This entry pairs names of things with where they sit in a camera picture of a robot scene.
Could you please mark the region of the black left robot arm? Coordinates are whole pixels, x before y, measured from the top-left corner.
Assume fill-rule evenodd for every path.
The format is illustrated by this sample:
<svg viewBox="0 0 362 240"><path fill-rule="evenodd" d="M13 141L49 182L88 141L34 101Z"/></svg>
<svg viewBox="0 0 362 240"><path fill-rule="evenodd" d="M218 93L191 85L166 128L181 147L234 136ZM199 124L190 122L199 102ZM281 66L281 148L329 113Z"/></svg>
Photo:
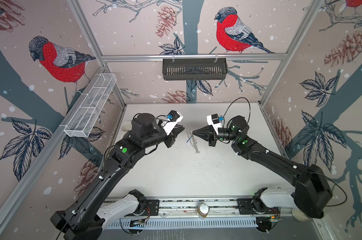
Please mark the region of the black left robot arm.
<svg viewBox="0 0 362 240"><path fill-rule="evenodd" d="M131 121L132 129L112 146L103 160L97 177L83 194L66 210L57 211L50 221L65 240L97 240L105 227L127 216L150 215L147 198L138 190L130 191L121 200L103 207L117 183L147 155L146 149L164 143L170 148L185 128L177 111L155 117L139 113Z"/></svg>

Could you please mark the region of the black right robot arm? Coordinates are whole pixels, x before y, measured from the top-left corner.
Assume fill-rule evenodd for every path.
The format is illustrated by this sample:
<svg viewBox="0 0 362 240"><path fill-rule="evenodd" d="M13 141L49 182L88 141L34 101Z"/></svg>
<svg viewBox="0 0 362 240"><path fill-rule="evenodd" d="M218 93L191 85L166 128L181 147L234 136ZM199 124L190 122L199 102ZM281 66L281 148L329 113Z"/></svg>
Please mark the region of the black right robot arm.
<svg viewBox="0 0 362 240"><path fill-rule="evenodd" d="M333 197L323 171L316 165L306 167L271 152L248 136L249 125L236 116L223 127L217 115L207 117L208 125L192 134L214 147L218 140L230 141L236 155L258 163L291 184L290 189L260 188L252 197L252 207L263 214L271 208L298 209L309 218L324 217L324 208Z"/></svg>

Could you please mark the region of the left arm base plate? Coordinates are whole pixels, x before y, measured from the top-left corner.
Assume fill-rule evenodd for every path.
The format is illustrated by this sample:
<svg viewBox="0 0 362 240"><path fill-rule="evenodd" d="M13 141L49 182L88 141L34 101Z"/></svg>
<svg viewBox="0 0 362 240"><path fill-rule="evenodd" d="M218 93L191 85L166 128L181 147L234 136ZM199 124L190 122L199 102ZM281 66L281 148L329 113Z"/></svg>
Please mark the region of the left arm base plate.
<svg viewBox="0 0 362 240"><path fill-rule="evenodd" d="M129 216L131 217L158 216L159 209L160 209L159 200L146 200L145 205L143 205L143 203L139 203L138 209Z"/></svg>

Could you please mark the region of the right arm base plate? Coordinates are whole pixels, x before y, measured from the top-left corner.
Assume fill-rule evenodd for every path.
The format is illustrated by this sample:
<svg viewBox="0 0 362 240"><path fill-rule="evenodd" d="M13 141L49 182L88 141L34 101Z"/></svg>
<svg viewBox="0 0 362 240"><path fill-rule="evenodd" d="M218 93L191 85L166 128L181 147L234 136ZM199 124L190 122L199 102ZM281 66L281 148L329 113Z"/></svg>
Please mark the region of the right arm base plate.
<svg viewBox="0 0 362 240"><path fill-rule="evenodd" d="M279 208L268 208L259 200L237 199L236 209L241 215L279 215Z"/></svg>

